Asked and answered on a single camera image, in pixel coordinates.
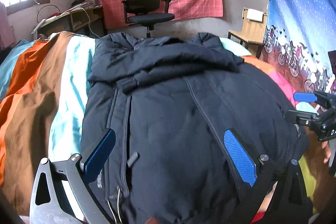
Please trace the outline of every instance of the shelf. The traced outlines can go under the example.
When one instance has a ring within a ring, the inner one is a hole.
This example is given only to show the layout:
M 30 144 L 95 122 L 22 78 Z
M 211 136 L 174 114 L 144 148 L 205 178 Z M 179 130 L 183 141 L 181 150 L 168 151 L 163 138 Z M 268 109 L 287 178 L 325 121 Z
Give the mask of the shelf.
M 98 20 L 98 19 L 100 19 L 100 18 L 102 18 L 102 16 L 95 16 L 95 17 L 92 17 L 92 18 L 90 18 L 90 23 L 92 23 L 92 22 L 94 22 L 94 21 L 96 21 L 96 20 Z M 76 27 L 73 28 L 73 31 L 75 32 L 75 31 L 77 31 L 77 30 L 79 30 L 79 29 L 85 27 L 86 25 L 89 25 L 89 22 L 88 22 L 88 21 L 85 22 L 85 23 L 82 23 L 82 24 L 80 24 L 80 25 L 77 25 Z

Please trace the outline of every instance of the brown fabric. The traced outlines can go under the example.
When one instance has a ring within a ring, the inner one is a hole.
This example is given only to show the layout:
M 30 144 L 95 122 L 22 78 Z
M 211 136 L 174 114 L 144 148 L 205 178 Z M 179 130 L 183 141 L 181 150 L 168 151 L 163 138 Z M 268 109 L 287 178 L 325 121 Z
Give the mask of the brown fabric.
M 313 204 L 318 212 L 322 212 L 331 197 L 336 193 L 336 178 L 329 175 L 328 164 L 323 164 L 325 152 L 322 143 L 317 141 L 313 131 L 306 130 L 310 139 L 310 146 L 305 153 L 310 173 L 316 178 Z
M 2 189 L 20 215 L 29 215 L 34 177 L 41 158 L 47 156 L 50 127 L 58 109 L 66 50 L 72 36 L 62 32 L 49 41 L 50 50 L 33 90 L 21 97 L 6 130 Z
M 160 224 L 155 218 L 149 218 L 145 224 Z

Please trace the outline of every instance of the drawstring cord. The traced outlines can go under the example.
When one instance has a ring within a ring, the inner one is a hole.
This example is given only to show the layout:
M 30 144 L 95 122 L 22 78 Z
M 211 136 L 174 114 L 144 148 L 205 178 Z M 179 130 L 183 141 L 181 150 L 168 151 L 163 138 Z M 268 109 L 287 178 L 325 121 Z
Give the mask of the drawstring cord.
M 115 222 L 115 224 L 117 224 L 117 219 L 116 219 L 116 217 L 115 217 L 115 215 L 114 215 L 114 212 L 113 212 L 113 210 L 112 210 L 111 202 L 108 200 L 108 201 L 107 201 L 107 204 L 109 205 L 110 211 L 111 211 L 111 213 L 112 213 L 112 215 L 113 215 L 114 222 Z
M 121 193 L 121 189 L 120 189 L 120 187 L 118 187 L 117 210 L 118 210 L 118 217 L 119 217 L 120 223 L 123 224 L 123 222 L 121 221 L 120 211 L 119 211 L 119 198 L 120 198 L 120 193 Z
M 120 189 L 120 187 L 118 187 L 117 210 L 118 210 L 118 217 L 119 217 L 120 224 L 123 224 L 123 222 L 121 221 L 120 209 L 119 209 L 119 200 L 120 200 L 120 196 L 121 196 L 120 194 L 121 194 L 121 189 Z M 110 211 L 113 215 L 115 224 L 118 224 L 116 215 L 113 212 L 112 205 L 111 205 L 111 202 L 109 200 L 107 201 L 107 204 L 109 205 L 109 208 L 110 208 Z

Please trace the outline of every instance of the hand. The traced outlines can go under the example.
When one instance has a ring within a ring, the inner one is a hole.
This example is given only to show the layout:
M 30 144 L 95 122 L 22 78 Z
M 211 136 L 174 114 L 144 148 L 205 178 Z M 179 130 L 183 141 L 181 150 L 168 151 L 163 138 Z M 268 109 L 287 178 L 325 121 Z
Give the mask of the hand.
M 326 164 L 331 157 L 329 142 L 323 142 L 322 149 L 324 150 L 324 153 L 325 153 L 325 158 L 323 160 L 323 163 Z

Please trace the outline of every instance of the jacket hood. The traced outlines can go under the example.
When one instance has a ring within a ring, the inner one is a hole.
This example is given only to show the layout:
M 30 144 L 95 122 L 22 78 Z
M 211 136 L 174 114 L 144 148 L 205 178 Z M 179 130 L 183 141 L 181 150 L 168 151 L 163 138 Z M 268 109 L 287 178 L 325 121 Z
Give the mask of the jacket hood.
M 187 41 L 113 33 L 95 42 L 94 60 L 99 63 L 93 62 L 88 80 L 116 83 L 124 93 L 208 69 L 239 72 L 238 65 L 244 62 L 209 33 L 198 33 Z

